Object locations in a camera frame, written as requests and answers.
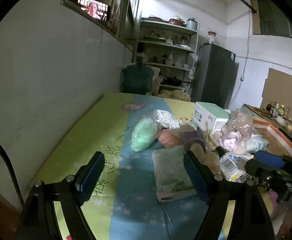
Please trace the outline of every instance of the metal screw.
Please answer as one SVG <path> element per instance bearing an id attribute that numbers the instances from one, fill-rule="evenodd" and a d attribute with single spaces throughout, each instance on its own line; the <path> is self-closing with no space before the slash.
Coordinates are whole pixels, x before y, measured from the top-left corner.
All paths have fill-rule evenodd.
<path id="1" fill-rule="evenodd" d="M 251 179 L 248 179 L 248 180 L 247 180 L 247 184 L 248 184 L 249 186 L 253 186 L 253 185 L 254 185 L 254 183 L 253 183 L 253 181 L 252 181 Z"/>
<path id="2" fill-rule="evenodd" d="M 214 179 L 217 180 L 217 181 L 222 181 L 223 177 L 221 175 L 217 174 L 217 175 L 214 176 Z"/>
<path id="3" fill-rule="evenodd" d="M 71 182 L 71 181 L 73 181 L 74 180 L 74 176 L 73 175 L 68 175 L 67 177 L 66 177 L 66 181 L 67 182 Z"/>
<path id="4" fill-rule="evenodd" d="M 39 187 L 40 185 L 42 185 L 42 181 L 39 180 L 37 182 L 34 183 L 35 187 Z"/>

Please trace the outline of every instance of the purple cloth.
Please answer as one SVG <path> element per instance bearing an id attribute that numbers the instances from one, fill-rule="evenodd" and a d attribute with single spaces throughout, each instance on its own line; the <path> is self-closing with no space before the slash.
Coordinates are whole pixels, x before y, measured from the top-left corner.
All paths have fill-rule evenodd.
<path id="1" fill-rule="evenodd" d="M 180 138 L 185 146 L 185 150 L 190 151 L 194 143 L 199 143 L 204 152 L 206 152 L 206 139 L 200 128 L 193 132 L 182 132 Z"/>

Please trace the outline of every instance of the shelving unit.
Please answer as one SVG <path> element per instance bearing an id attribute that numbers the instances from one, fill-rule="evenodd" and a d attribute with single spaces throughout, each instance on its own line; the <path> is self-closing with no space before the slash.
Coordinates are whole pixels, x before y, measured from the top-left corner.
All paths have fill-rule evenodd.
<path id="1" fill-rule="evenodd" d="M 142 18 L 140 16 L 140 21 L 139 21 L 139 29 L 138 29 L 138 37 L 136 40 L 136 50 L 135 50 L 135 57 L 137 53 L 137 45 L 139 42 L 143 42 L 146 47 L 146 51 L 148 51 L 149 55 L 145 53 L 149 57 L 149 61 L 153 61 L 152 57 L 157 57 L 157 61 L 160 63 L 155 63 L 155 62 L 145 62 L 146 65 L 157 67 L 161 69 L 161 73 L 166 72 L 164 76 L 167 77 L 173 77 L 173 76 L 178 76 L 179 79 L 181 79 L 183 82 L 181 86 L 172 86 L 172 85 L 167 85 L 167 84 L 161 84 L 160 87 L 167 88 L 167 89 L 180 89 L 184 90 L 185 92 L 189 91 L 190 88 L 190 81 L 185 80 L 185 78 L 188 78 L 188 73 L 189 71 L 195 66 L 197 63 L 197 46 L 198 46 L 198 31 L 199 31 L 199 25 L 198 25 L 198 30 L 194 31 L 191 29 L 187 29 L 186 27 L 183 26 L 178 26 L 178 25 L 173 25 L 169 24 L 167 22 L 160 22 L 160 21 L 153 21 L 153 20 L 148 20 L 146 18 Z M 163 42 L 157 42 L 157 41 L 146 41 L 143 38 L 147 37 L 149 35 L 150 31 L 155 31 L 158 34 L 162 34 L 162 31 L 165 32 L 164 37 L 171 37 L 174 38 L 175 36 L 188 36 L 189 40 L 189 46 L 191 49 L 183 48 L 181 46 L 176 46 L 176 45 L 171 45 L 169 43 L 163 43 Z M 188 64 L 190 68 L 184 68 L 184 67 L 177 67 L 177 66 L 172 66 L 172 65 L 166 65 L 161 63 L 161 56 L 163 54 L 170 55 L 170 53 L 173 53 L 173 58 L 174 60 L 179 59 L 180 63 L 183 64 Z"/>

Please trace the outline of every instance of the yellow and white package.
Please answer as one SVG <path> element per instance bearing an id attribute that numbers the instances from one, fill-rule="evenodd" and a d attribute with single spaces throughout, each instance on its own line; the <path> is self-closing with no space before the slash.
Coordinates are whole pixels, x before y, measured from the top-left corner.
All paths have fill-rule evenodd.
<path id="1" fill-rule="evenodd" d="M 235 154 L 228 152 L 220 159 L 220 169 L 225 175 L 226 180 L 236 181 L 241 175 L 245 174 L 244 165 L 253 158 L 249 153 Z"/>

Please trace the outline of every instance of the green plastic-wrapped package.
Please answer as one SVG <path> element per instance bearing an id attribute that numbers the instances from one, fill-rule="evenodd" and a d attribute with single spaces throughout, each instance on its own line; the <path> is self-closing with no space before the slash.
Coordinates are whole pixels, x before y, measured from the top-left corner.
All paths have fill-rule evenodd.
<path id="1" fill-rule="evenodd" d="M 141 119 L 132 132 L 132 149 L 135 152 L 147 149 L 156 140 L 158 130 L 158 122 L 149 117 Z"/>

